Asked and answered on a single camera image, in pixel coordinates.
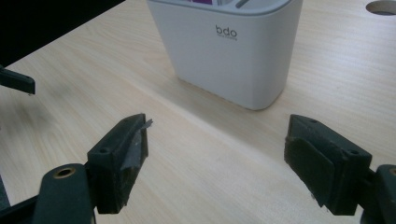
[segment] black mechanical part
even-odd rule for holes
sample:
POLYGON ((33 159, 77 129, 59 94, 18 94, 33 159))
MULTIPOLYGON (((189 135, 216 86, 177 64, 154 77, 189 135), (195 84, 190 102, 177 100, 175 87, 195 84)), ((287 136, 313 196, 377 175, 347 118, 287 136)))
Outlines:
POLYGON ((17 91, 35 94, 35 80, 31 77, 7 70, 0 65, 0 85, 17 91))
POLYGON ((127 204, 140 168, 149 155, 144 116, 120 121, 88 152, 100 214, 117 214, 127 204))
POLYGON ((67 164, 44 175, 32 223, 95 223, 84 165, 67 164))
POLYGON ((9 207, 9 200, 6 194, 6 188, 4 187, 3 180, 0 176, 0 211, 9 207))
POLYGON ((290 116, 285 161, 306 184, 319 206, 361 223, 396 223, 396 166, 370 170, 372 155, 317 120, 290 116))
POLYGON ((88 152, 88 161, 66 164, 44 175, 39 194, 0 211, 0 223, 95 223, 100 214, 117 214, 127 204, 149 155, 144 114, 120 121, 88 152))

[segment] wood grain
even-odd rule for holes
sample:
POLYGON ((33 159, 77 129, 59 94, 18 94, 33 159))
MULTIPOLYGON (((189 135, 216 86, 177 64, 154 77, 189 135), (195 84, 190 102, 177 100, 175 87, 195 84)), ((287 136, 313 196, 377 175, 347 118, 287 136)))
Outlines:
POLYGON ((12 204, 146 113, 149 157, 130 202, 98 223, 359 223, 319 208, 283 161, 290 114, 318 119, 396 163, 395 17, 367 1, 305 0, 285 90, 246 110, 177 79, 144 0, 126 1, 8 67, 34 96, 0 88, 0 175, 12 204))

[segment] purple label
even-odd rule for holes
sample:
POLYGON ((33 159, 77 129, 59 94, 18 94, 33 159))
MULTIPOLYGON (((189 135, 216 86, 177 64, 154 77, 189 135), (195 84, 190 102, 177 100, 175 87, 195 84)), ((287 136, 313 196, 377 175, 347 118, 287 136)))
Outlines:
POLYGON ((192 0, 192 2, 212 5, 212 0, 192 0))

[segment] white plastic box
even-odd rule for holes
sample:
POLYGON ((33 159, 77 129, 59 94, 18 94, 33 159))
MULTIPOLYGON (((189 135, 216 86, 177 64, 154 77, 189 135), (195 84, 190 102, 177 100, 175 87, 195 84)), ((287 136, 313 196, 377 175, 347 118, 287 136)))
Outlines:
POLYGON ((177 76, 253 110, 269 106, 285 87, 302 4, 148 0, 177 76))

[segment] bdo logo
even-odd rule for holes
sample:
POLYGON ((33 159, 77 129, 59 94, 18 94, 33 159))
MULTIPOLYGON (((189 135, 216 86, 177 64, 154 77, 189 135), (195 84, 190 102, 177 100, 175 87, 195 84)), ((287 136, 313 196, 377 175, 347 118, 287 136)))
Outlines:
POLYGON ((236 40, 236 36, 238 35, 238 33, 235 30, 230 30, 230 27, 223 29, 217 25, 216 25, 216 32, 221 37, 227 37, 235 40, 236 40))

